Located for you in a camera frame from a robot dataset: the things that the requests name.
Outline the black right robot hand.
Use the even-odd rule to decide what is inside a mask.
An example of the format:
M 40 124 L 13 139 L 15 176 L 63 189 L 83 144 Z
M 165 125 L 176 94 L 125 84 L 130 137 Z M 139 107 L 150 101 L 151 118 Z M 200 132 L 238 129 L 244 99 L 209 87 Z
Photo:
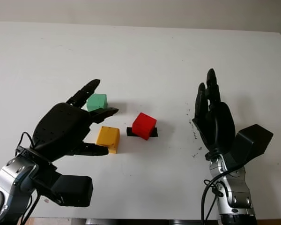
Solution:
M 235 138 L 235 124 L 228 105 L 221 101 L 212 68 L 207 73 L 206 83 L 198 87 L 192 121 L 208 149 L 207 160 L 229 152 Z

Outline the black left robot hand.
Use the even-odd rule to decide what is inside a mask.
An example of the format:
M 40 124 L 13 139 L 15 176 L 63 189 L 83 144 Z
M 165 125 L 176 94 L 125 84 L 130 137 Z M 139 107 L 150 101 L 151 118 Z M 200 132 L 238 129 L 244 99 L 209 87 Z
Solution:
M 99 124 L 118 112 L 114 107 L 90 112 L 82 108 L 99 84 L 99 79 L 91 80 L 66 102 L 53 106 L 33 132 L 32 149 L 51 162 L 65 155 L 107 155 L 107 147 L 83 141 L 91 124 Z

